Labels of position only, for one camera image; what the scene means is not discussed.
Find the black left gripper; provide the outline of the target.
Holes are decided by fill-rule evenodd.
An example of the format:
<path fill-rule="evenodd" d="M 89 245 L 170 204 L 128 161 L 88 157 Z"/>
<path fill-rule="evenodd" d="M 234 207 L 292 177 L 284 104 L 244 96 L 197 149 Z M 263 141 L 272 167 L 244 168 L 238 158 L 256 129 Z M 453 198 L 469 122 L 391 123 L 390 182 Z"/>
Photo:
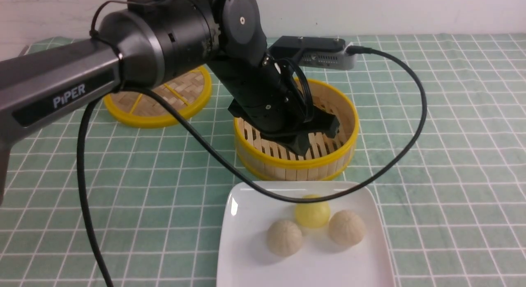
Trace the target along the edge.
<path fill-rule="evenodd" d="M 290 58 L 275 61 L 265 56 L 253 66 L 219 56 L 208 67 L 233 97 L 229 112 L 248 122 L 263 139 L 304 156 L 311 146 L 310 134 L 336 137 L 339 120 L 314 105 L 305 74 Z"/>

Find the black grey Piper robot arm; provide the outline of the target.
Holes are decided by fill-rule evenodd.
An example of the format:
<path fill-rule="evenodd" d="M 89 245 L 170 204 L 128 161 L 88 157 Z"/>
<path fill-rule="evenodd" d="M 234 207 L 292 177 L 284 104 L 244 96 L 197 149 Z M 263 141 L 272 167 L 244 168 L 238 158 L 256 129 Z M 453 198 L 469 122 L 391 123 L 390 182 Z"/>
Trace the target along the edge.
<path fill-rule="evenodd" d="M 256 0 L 126 0 L 90 38 L 1 62 L 1 191 L 11 148 L 88 103 L 152 90 L 201 65 L 225 85 L 228 111 L 304 156 L 339 121 L 314 105 L 294 59 L 269 50 Z"/>

